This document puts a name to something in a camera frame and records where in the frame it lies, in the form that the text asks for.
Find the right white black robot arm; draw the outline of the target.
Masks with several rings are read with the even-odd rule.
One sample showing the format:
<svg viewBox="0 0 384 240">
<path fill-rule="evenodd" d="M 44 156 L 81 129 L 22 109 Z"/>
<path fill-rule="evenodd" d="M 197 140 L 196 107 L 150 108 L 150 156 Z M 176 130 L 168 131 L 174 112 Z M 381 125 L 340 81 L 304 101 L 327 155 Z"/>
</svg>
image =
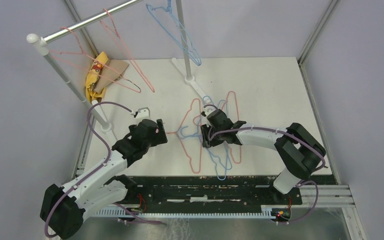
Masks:
<svg viewBox="0 0 384 240">
<path fill-rule="evenodd" d="M 285 168 L 269 189 L 269 199 L 282 204 L 289 192 L 326 166 L 326 150 L 300 123 L 286 128 L 257 126 L 243 120 L 232 122 L 227 114 L 216 108 L 203 110 L 207 120 L 200 126 L 202 146 L 212 148 L 221 144 L 257 146 L 274 150 Z"/>
</svg>

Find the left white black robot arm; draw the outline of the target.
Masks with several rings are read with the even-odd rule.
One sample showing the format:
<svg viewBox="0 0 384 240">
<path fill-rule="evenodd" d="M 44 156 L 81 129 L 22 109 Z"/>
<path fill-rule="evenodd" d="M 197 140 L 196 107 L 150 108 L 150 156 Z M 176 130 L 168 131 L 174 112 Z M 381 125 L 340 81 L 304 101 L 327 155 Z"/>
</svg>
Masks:
<svg viewBox="0 0 384 240">
<path fill-rule="evenodd" d="M 40 218 L 48 238 L 72 237 L 96 212 L 119 201 L 130 204 L 137 198 L 136 183 L 121 172 L 140 160 L 152 147 L 168 142 L 163 120 L 142 119 L 113 145 L 93 168 L 75 179 L 44 193 Z"/>
</svg>

